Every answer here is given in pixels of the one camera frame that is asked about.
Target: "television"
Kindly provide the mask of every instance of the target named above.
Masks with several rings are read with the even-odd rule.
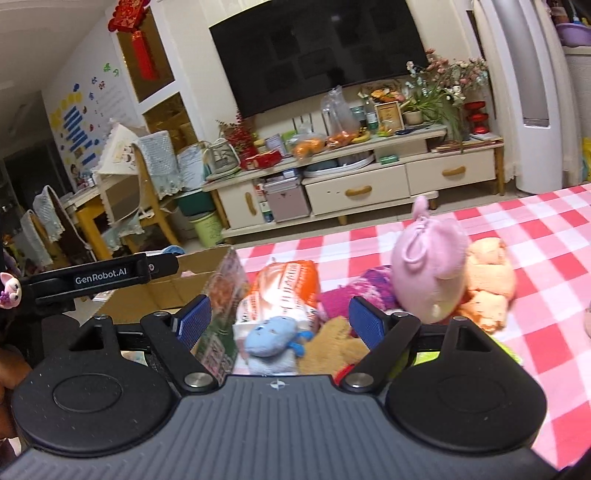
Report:
[[[427,65],[405,0],[271,0],[210,31],[243,117]]]

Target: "red tassel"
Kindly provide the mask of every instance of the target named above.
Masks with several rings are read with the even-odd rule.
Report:
[[[131,35],[131,44],[134,47],[135,57],[138,59],[139,72],[144,80],[158,80],[158,71],[150,53],[150,47],[144,32],[136,30]]]

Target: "green trash bin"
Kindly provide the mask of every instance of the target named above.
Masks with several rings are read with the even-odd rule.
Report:
[[[211,248],[223,242],[222,223],[216,212],[196,215],[191,217],[189,222],[193,224],[199,241],[205,248]]]

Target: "blue plush toy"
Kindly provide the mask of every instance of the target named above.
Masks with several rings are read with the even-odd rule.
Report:
[[[291,317],[272,317],[252,330],[244,340],[244,350],[250,356],[248,366],[252,375],[277,375],[297,372],[296,356],[305,353],[300,338],[310,340],[312,332],[299,332]]]

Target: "orange plush toy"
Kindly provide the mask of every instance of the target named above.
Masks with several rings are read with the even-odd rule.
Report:
[[[500,238],[482,238],[467,251],[466,299],[457,312],[487,333],[505,327],[509,301],[517,283],[506,246]]]

